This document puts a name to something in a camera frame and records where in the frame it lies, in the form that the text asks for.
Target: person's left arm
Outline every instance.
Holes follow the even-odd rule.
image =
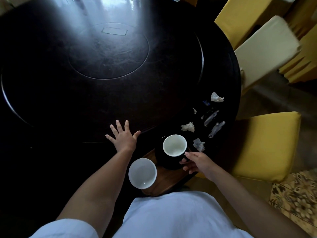
[[[128,120],[123,131],[110,125],[115,139],[106,135],[117,149],[117,154],[90,176],[73,194],[56,220],[77,219],[90,224],[102,237],[113,214],[114,204],[121,190],[126,169],[136,148],[141,131],[131,134]]]

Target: shirt sleeve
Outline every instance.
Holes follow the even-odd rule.
[[[62,219],[50,222],[37,230],[30,238],[98,238],[96,230],[87,222]]]

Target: wooden tray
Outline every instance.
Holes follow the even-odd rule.
[[[143,194],[147,196],[160,196],[171,189],[174,185],[184,179],[188,175],[188,171],[182,168],[177,170],[169,170],[157,164],[155,157],[155,149],[148,152],[143,158],[152,160],[156,165],[157,176],[154,184],[147,189],[143,189]]]

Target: person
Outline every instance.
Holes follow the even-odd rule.
[[[105,165],[90,176],[70,198],[57,219],[31,238],[101,238],[110,222],[140,131],[130,133],[117,120],[106,135],[117,149]],[[250,194],[233,176],[204,153],[185,153],[190,174],[199,171],[214,182],[255,237],[310,237],[269,204]],[[252,237],[236,228],[217,201],[204,192],[174,192],[160,197],[136,198],[125,214],[118,237]]]

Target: person's right arm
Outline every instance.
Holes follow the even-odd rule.
[[[238,180],[204,153],[185,152],[185,155],[190,161],[183,159],[180,162],[185,164],[183,169],[190,174],[202,172],[213,181],[256,238],[310,237],[282,213],[250,194]]]

